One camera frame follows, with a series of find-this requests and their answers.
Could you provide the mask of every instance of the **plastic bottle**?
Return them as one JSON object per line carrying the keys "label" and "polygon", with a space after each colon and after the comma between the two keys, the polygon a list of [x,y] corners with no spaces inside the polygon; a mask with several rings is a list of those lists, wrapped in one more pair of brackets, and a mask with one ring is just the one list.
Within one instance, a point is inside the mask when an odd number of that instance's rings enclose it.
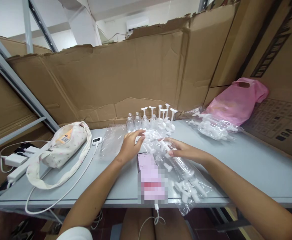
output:
{"label": "plastic bottle", "polygon": [[142,127],[143,127],[143,129],[149,128],[149,119],[146,117],[146,115],[143,116]]}
{"label": "plastic bottle", "polygon": [[150,118],[150,129],[157,129],[158,119],[155,114]]}
{"label": "plastic bottle", "polygon": [[126,125],[127,125],[128,132],[132,132],[134,130],[134,122],[131,117],[127,118]]}
{"label": "plastic bottle", "polygon": [[128,117],[131,117],[132,121],[134,122],[134,116],[131,113],[128,113]]}
{"label": "plastic bottle", "polygon": [[136,118],[137,116],[140,117],[139,112],[136,112],[136,113],[135,113],[135,118]]}
{"label": "plastic bottle", "polygon": [[135,122],[135,129],[136,130],[142,128],[142,121],[140,120],[140,116],[136,116],[134,122]]}

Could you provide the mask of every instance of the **white charger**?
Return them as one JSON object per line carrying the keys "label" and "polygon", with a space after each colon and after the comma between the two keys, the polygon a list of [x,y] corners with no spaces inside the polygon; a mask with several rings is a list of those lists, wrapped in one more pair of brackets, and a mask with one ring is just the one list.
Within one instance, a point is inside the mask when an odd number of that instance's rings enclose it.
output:
{"label": "white charger", "polygon": [[97,145],[97,144],[101,143],[102,141],[103,141],[102,137],[94,138],[92,140],[92,145]]}
{"label": "white charger", "polygon": [[12,166],[12,167],[19,167],[27,159],[28,159],[28,157],[13,153],[13,154],[9,155],[8,157],[5,157],[5,164],[8,166]]}

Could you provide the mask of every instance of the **hand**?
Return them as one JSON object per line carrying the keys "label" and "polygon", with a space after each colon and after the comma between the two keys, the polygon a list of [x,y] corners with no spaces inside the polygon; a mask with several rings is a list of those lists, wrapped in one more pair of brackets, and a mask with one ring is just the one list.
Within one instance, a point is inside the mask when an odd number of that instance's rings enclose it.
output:
{"label": "hand", "polygon": [[173,143],[175,147],[178,149],[178,150],[170,150],[168,152],[168,154],[172,157],[187,158],[202,165],[206,163],[207,161],[216,159],[213,155],[203,150],[200,150],[198,148],[195,148],[193,146],[190,146],[184,142],[178,141],[176,139],[165,138],[164,141]]}
{"label": "hand", "polygon": [[[120,152],[117,155],[119,161],[127,163],[130,161],[139,151],[145,139],[144,133],[145,130],[137,130],[135,132],[127,133],[124,137],[124,142]],[[135,145],[135,139],[137,136],[141,136]]]}

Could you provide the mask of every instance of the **gray table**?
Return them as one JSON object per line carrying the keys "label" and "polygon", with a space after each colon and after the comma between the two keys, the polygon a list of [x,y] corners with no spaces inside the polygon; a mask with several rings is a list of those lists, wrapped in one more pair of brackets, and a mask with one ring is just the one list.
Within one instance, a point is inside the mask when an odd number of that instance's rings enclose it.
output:
{"label": "gray table", "polygon": [[[211,153],[281,205],[286,208],[292,208],[292,160],[243,133],[237,133],[236,140],[233,142],[218,142],[194,131],[184,121],[175,121],[174,124],[176,131],[172,135],[173,138]],[[104,136],[105,131],[106,129],[97,129],[91,132],[93,138],[95,138]],[[88,160],[93,155],[94,148],[94,146],[91,147],[83,164],[64,185],[52,190],[36,189],[31,196],[29,209],[46,208],[58,200],[81,175],[88,164]],[[80,152],[77,152],[62,169],[50,171],[44,180],[51,184],[57,182],[74,165]],[[72,207],[80,194],[108,166],[111,160],[101,161],[98,157],[94,158],[76,187],[56,207]],[[210,178],[209,174],[200,165],[197,166],[202,174],[215,186],[215,191],[209,193],[208,198],[202,199],[194,207],[233,206],[231,200]],[[41,175],[46,170],[47,167],[41,165]],[[148,207],[147,205],[137,204],[137,174],[137,163],[136,159],[134,159],[123,168],[105,201],[104,207]],[[168,204],[160,207],[176,207],[176,203],[180,202],[180,196],[172,189],[172,185],[169,185]],[[0,208],[24,208],[31,188],[32,186],[27,177],[23,176],[0,196]]]}

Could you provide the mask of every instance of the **white sleeve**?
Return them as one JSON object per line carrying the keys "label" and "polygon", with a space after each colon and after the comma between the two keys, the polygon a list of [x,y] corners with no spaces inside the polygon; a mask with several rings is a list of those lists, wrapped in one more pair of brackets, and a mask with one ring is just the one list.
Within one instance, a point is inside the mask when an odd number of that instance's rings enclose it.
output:
{"label": "white sleeve", "polygon": [[93,240],[93,237],[87,228],[73,227],[63,232],[57,240]]}

